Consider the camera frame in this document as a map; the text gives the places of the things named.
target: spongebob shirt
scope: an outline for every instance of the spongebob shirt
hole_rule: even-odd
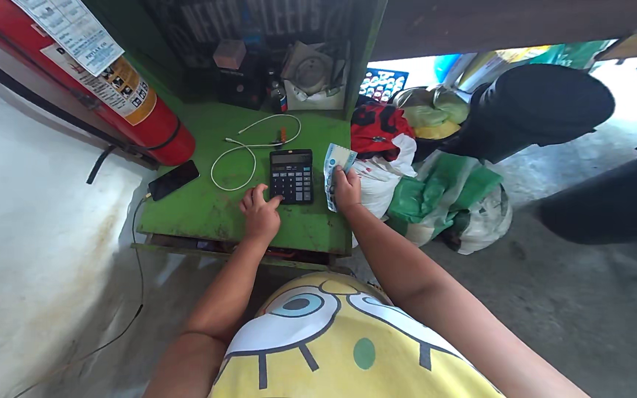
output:
[[[235,335],[209,397],[501,397],[377,289],[334,273],[281,287]]]

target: person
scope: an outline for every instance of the person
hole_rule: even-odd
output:
[[[380,287],[313,273],[239,320],[281,197],[260,184],[239,204],[246,232],[162,356],[145,398],[586,397],[485,306],[360,204],[354,171],[335,201]]]

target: calculator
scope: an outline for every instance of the calculator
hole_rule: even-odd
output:
[[[270,197],[284,196],[283,205],[314,202],[314,168],[311,149],[289,149],[270,153]]]

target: wooden beam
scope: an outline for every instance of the wooden beam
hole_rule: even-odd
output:
[[[632,0],[391,0],[371,60],[604,40],[634,31]]]

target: paper money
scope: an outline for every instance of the paper money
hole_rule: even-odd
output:
[[[323,161],[323,189],[326,191],[326,201],[328,209],[336,213],[335,207],[335,185],[333,184],[333,169],[341,166],[347,173],[352,167],[355,157],[358,156],[356,151],[340,145],[330,144],[326,151],[326,159]]]

